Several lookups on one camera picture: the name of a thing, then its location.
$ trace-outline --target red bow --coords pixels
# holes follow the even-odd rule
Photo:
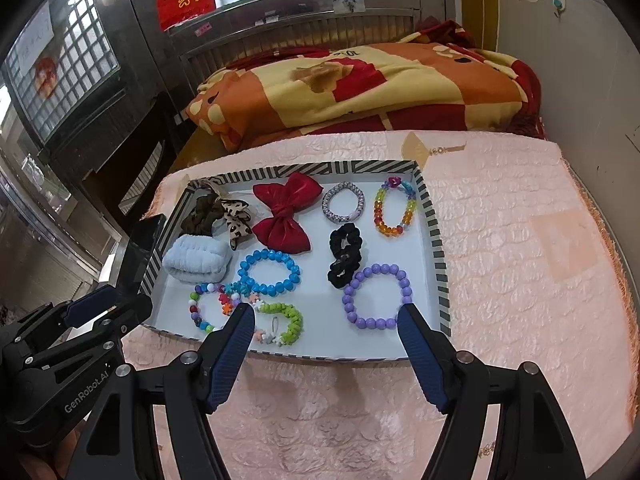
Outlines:
[[[275,251],[297,254],[311,249],[309,238],[293,219],[293,213],[309,207],[322,193],[322,186],[310,176],[295,172],[287,183],[256,184],[254,195],[264,202],[272,218],[265,218],[254,226],[254,234],[261,243]]]

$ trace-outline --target shallow white box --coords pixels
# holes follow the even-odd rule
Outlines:
[[[252,193],[258,183],[284,184],[294,171],[309,174],[324,187],[322,194],[339,182],[353,182],[365,195],[364,213],[354,223],[364,241],[361,268],[373,263],[398,264],[407,273],[413,289],[414,303],[429,326],[450,336],[449,289],[446,264],[440,241],[440,231],[429,193],[414,161],[407,160],[358,160],[348,162],[323,162],[295,164],[245,170],[192,181],[180,198],[171,217],[159,237],[154,254],[146,270],[141,291],[152,298],[154,309],[146,326],[183,338],[203,340],[205,333],[198,329],[188,311],[189,293],[193,285],[177,281],[161,268],[164,252],[171,247],[180,233],[180,223],[193,209],[197,197],[206,194],[209,182],[223,188],[230,198],[248,202],[254,211],[270,216],[268,209]],[[373,201],[380,184],[392,175],[410,181],[416,191],[418,207],[411,226],[399,237],[387,238],[380,234],[373,223]],[[348,214],[355,208],[356,197],[345,190],[338,193],[330,204],[336,214]],[[387,225],[396,225],[402,218],[406,195],[400,190],[390,190],[384,203],[384,219]],[[253,218],[254,225],[260,218]],[[334,256],[329,250],[329,236],[339,227],[323,214],[321,197],[308,209],[296,213],[294,219],[302,226],[311,241],[311,251],[292,254],[301,269],[301,283],[295,290],[279,294],[276,298],[262,299],[267,303],[290,303],[303,315],[303,332],[291,346],[252,342],[250,351],[278,356],[302,357],[325,360],[398,360],[406,359],[404,347],[396,330],[360,330],[346,319],[342,307],[342,291],[327,280],[329,265]],[[226,228],[216,231],[216,236],[228,240]],[[254,250],[264,246],[251,236],[238,244],[228,266],[224,283],[238,279],[239,263]],[[289,271],[283,264],[261,260],[250,269],[252,278],[275,283],[284,280]],[[398,281],[392,275],[375,275],[356,292],[355,306],[359,316],[373,318],[394,317],[400,306],[401,293]],[[219,328],[228,319],[222,314],[218,294],[201,297],[200,310],[203,319]],[[287,321],[278,315],[279,332],[286,329]],[[256,314],[256,326],[270,328],[273,315]]]

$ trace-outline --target window grid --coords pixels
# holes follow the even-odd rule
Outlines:
[[[5,65],[22,107],[42,140],[47,140],[84,98],[120,68],[94,0],[74,0],[56,67],[58,84],[49,98],[43,99],[36,91],[34,67],[26,75],[20,72],[16,47],[17,42]]]

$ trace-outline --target black scrunchie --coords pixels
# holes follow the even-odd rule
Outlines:
[[[347,241],[345,247],[342,246],[344,240]],[[329,248],[335,257],[335,261],[329,267],[327,279],[335,288],[344,288],[353,279],[353,275],[360,267],[360,261],[362,260],[361,247],[360,231],[353,223],[345,224],[331,233]]]

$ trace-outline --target hair bow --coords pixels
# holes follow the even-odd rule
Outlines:
[[[322,186],[299,172],[292,173],[284,186],[256,184],[254,195],[273,213],[272,218],[265,218],[254,226],[258,240],[270,249],[289,254],[311,249],[309,238],[293,219],[293,213],[309,207],[320,193]]]
[[[229,229],[229,245],[235,251],[238,238],[252,233],[249,227],[248,203],[243,200],[224,200],[214,192],[196,200],[196,207],[182,221],[182,232],[188,235],[211,236],[213,222],[225,219]]]

